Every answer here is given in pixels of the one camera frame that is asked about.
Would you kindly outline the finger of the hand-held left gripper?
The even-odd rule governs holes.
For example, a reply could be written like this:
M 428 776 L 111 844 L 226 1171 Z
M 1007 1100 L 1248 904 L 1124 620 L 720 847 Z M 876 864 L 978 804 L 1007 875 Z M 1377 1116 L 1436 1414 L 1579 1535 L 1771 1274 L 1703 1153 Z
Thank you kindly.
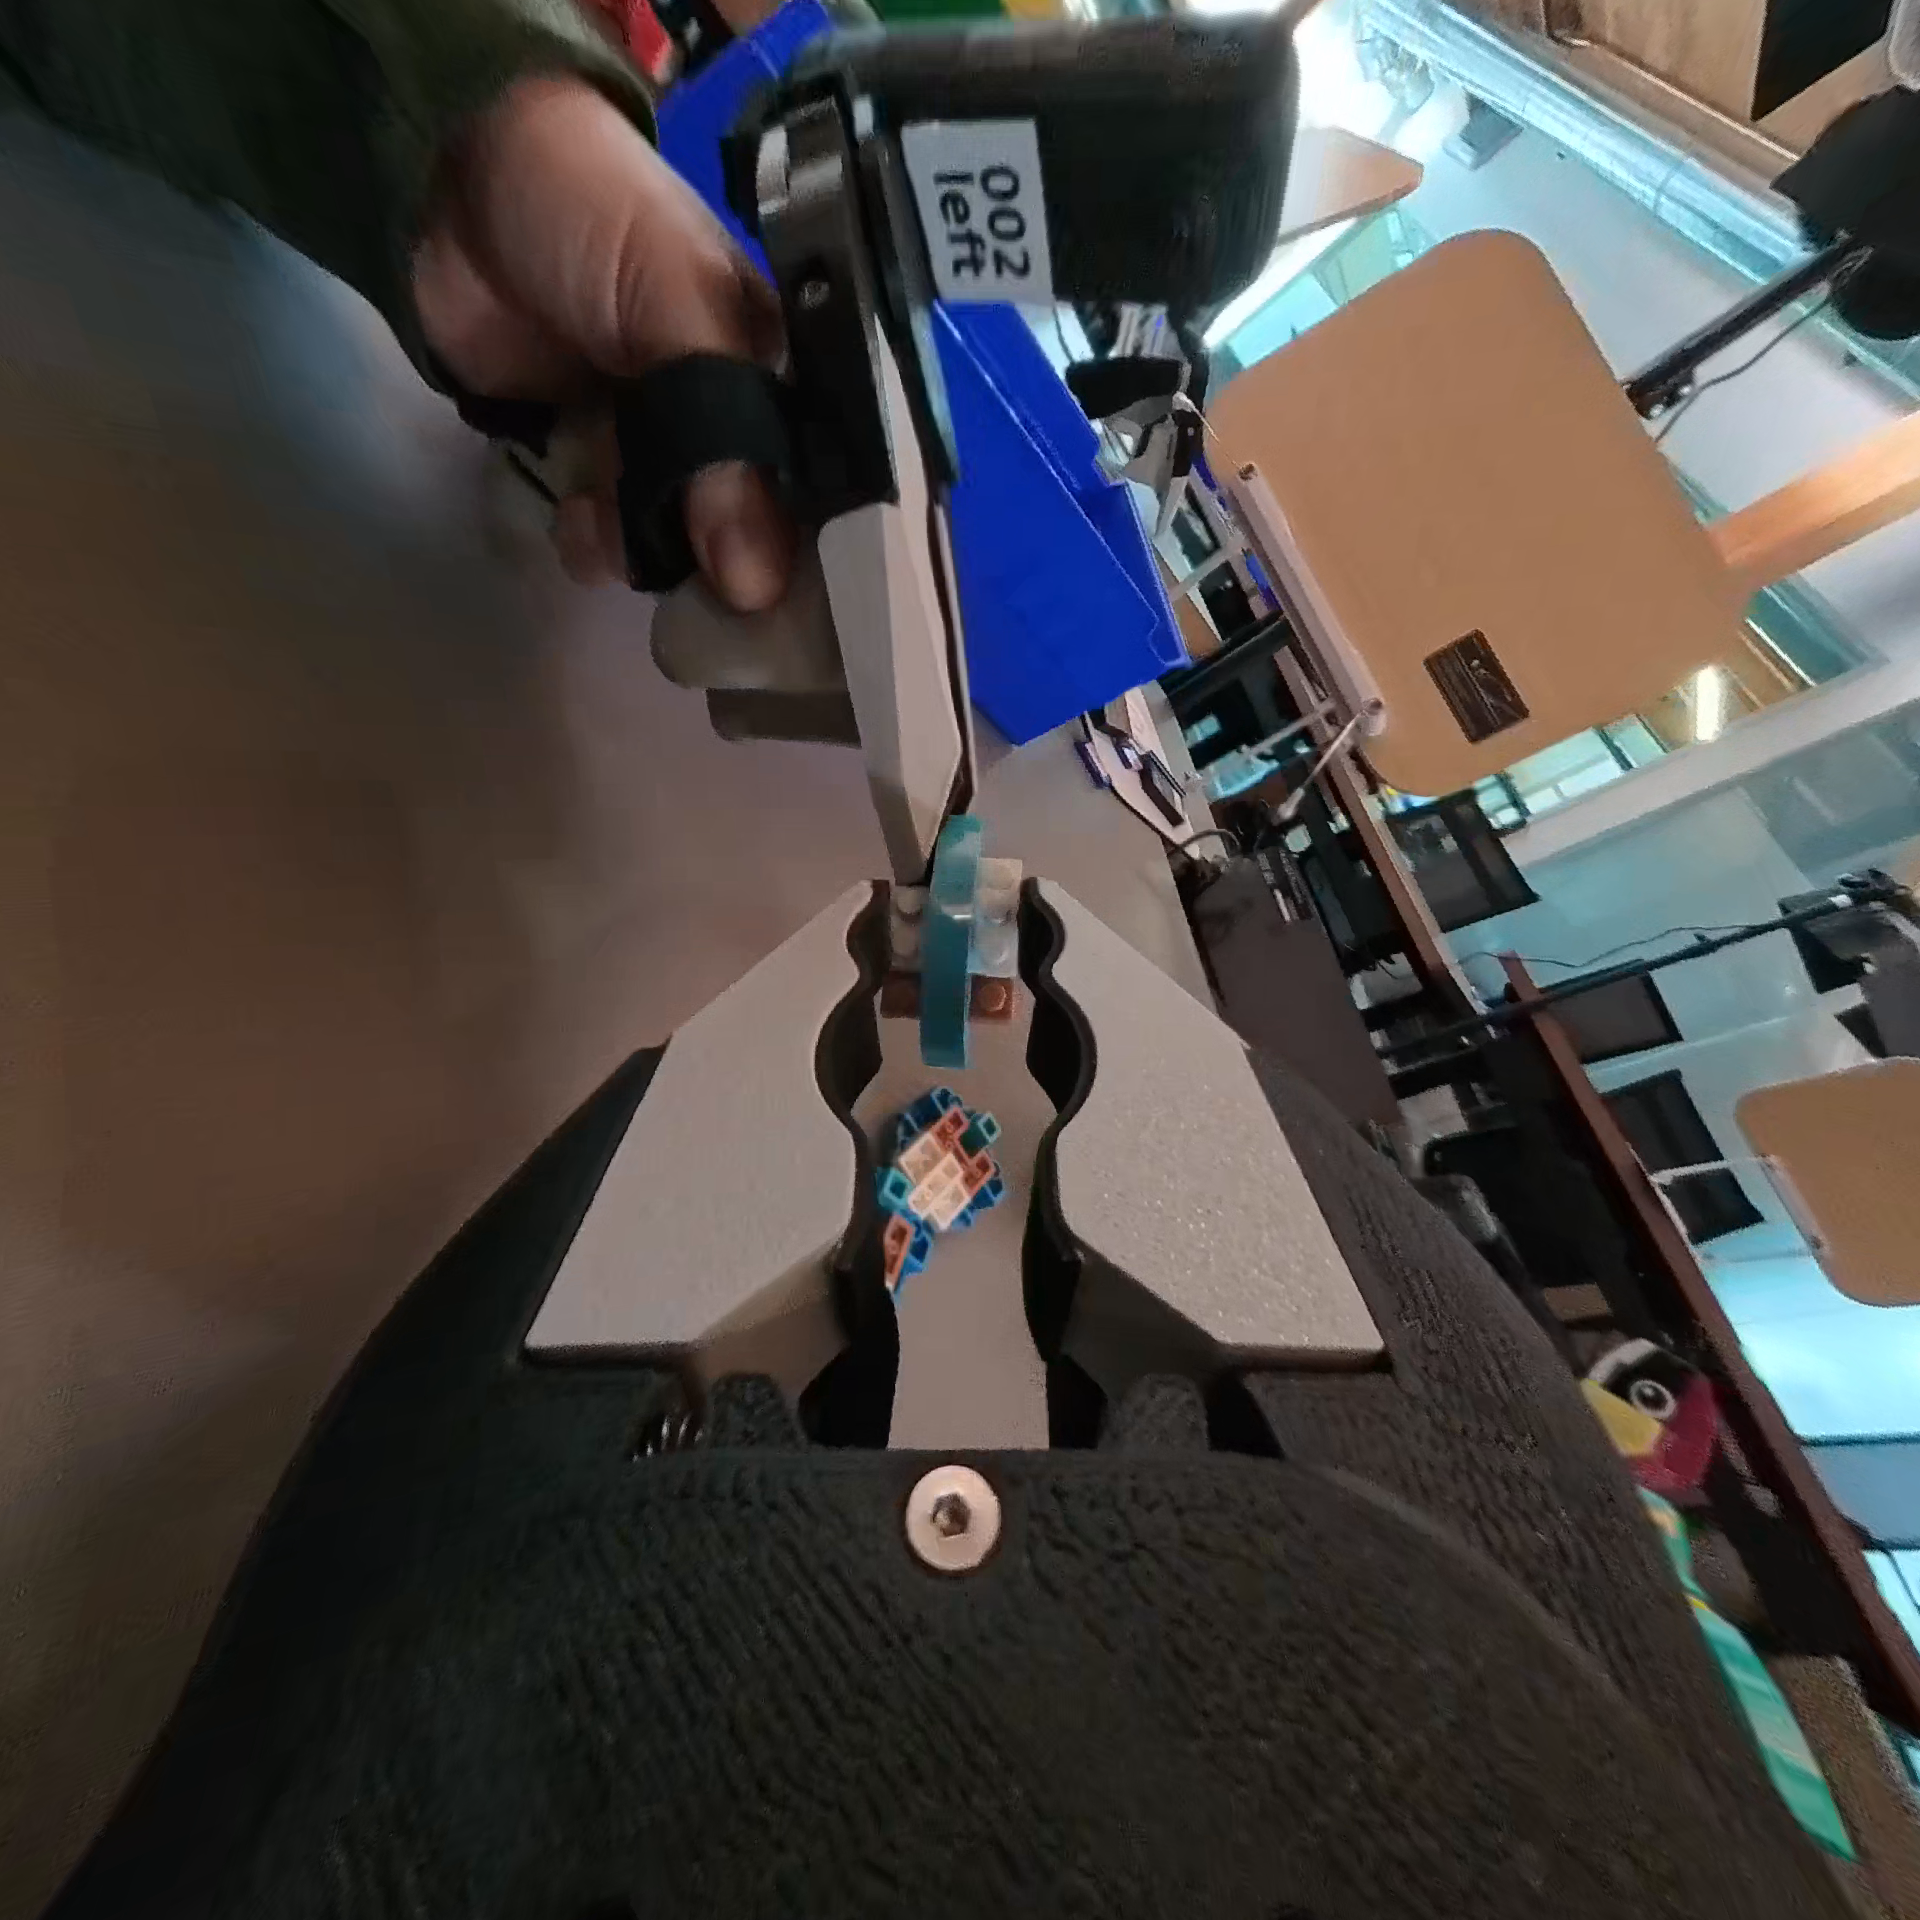
M 951 777 L 947 817 L 971 815 L 977 804 L 977 715 L 970 686 L 970 652 L 963 596 L 954 563 L 948 502 L 937 502 L 937 585 L 944 603 L 947 680 L 957 729 L 957 762 Z
M 923 884 L 964 785 L 964 715 L 937 559 L 928 507 L 876 503 L 821 530 L 857 748 L 899 884 Z

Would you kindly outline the person's left forearm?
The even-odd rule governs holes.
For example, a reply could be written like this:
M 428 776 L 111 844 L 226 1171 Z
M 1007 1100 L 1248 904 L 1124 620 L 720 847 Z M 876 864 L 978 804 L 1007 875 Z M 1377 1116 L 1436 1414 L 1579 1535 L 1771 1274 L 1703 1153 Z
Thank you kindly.
M 355 288 L 426 383 L 412 252 L 444 152 L 519 83 L 573 80 L 642 138 L 653 102 L 577 6 L 4 3 L 4 99 Z

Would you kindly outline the white and brown lego assembly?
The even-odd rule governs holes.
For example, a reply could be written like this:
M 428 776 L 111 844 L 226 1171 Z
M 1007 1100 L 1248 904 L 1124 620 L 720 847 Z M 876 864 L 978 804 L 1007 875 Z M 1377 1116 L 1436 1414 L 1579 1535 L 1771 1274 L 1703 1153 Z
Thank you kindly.
M 968 922 L 970 1027 L 1011 1024 L 1019 1012 L 1021 888 L 1024 867 L 1018 859 L 991 855 L 977 872 Z M 930 924 L 928 889 L 895 884 L 885 895 L 890 955 L 877 992 L 877 1016 L 882 1023 L 917 1020 Z

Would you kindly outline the blue lego base assembly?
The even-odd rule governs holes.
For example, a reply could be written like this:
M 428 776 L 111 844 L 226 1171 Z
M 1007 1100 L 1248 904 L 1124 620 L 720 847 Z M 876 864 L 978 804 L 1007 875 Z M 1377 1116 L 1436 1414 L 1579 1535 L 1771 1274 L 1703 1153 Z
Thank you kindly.
M 895 1303 L 927 1272 L 940 1242 L 1002 1208 L 999 1148 L 996 1119 L 948 1087 L 921 1094 L 880 1128 L 880 1264 Z

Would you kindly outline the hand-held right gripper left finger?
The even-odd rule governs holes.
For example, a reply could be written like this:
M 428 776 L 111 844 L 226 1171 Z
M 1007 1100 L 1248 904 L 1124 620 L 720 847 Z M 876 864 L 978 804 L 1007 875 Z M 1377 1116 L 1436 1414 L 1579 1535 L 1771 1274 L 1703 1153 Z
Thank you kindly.
M 895 1390 L 876 1154 L 890 888 L 860 883 L 687 1020 L 613 1148 L 524 1350 L 693 1387 L 803 1394 L 857 1358 Z

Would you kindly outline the teal round lego piece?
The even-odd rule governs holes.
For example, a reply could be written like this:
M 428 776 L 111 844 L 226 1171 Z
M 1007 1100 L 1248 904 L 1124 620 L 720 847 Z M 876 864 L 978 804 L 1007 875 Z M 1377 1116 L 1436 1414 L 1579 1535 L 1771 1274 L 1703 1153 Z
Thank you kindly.
M 985 827 L 954 815 L 928 867 L 919 937 L 919 1055 L 927 1067 L 970 1067 L 973 924 Z

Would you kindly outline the colourful lego box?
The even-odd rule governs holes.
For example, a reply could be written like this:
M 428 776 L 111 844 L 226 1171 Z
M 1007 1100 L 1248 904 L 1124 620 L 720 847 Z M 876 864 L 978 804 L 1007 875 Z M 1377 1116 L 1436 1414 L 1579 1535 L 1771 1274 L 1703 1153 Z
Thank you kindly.
M 1777 1795 L 1826 1856 L 1857 1865 L 1857 1846 L 1786 1691 L 1697 1577 L 1683 1504 L 1703 1494 L 1721 1446 L 1711 1382 L 1660 1345 L 1627 1339 L 1595 1361 L 1579 1390 L 1640 1488 L 1691 1619 Z

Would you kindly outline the blue plastic bin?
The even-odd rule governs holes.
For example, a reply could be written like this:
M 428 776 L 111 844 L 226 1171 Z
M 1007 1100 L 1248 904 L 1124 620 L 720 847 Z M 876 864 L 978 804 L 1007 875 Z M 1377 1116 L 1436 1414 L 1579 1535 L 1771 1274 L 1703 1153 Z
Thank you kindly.
M 1097 433 L 1021 321 L 1029 307 L 1136 298 L 1175 270 L 1129 255 L 1123 185 L 1097 150 L 1145 40 L 1105 50 L 1069 25 L 985 20 L 856 33 L 784 6 L 677 86 L 663 150 L 751 264 L 775 278 L 789 376 L 688 354 L 615 410 L 618 513 L 639 592 L 688 595 L 691 482 L 756 470 L 816 530 L 880 502 L 877 402 L 857 393 L 850 270 L 825 248 L 775 264 L 756 164 L 803 118 L 843 138 L 849 217 L 866 244 L 873 336 L 896 351 L 905 414 L 948 511 L 968 670 L 984 712 L 1027 743 L 1170 670 L 1178 631 Z

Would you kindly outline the person's left hand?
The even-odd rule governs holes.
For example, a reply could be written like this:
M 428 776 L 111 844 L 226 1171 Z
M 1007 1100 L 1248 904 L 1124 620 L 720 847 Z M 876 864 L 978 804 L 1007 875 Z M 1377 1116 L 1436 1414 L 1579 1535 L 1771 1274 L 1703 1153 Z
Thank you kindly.
M 779 369 L 779 303 L 653 143 L 581 79 L 517 80 L 452 140 L 415 249 L 423 339 L 471 396 L 573 436 L 565 572 L 621 579 L 611 396 L 687 354 Z

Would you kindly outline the light wood standing desk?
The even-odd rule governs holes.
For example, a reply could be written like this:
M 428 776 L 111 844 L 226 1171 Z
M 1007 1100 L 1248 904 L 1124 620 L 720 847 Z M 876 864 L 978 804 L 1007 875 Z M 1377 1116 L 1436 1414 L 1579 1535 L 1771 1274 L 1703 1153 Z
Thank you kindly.
M 1735 1123 L 1826 1283 L 1865 1308 L 1915 1308 L 1917 1062 L 1752 1088 Z
M 1738 585 L 1543 252 L 1471 231 L 1209 396 L 1379 777 L 1445 799 L 1733 654 Z

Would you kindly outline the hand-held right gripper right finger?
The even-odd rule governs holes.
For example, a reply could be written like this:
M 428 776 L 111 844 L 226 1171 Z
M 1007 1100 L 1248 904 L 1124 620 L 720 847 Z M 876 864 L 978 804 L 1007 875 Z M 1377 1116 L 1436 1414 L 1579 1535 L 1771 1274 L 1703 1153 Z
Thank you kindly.
M 1021 889 L 1019 969 L 1052 1105 L 1021 1248 L 1044 1362 L 1105 1394 L 1377 1364 L 1377 1320 L 1237 1034 L 1057 880 Z

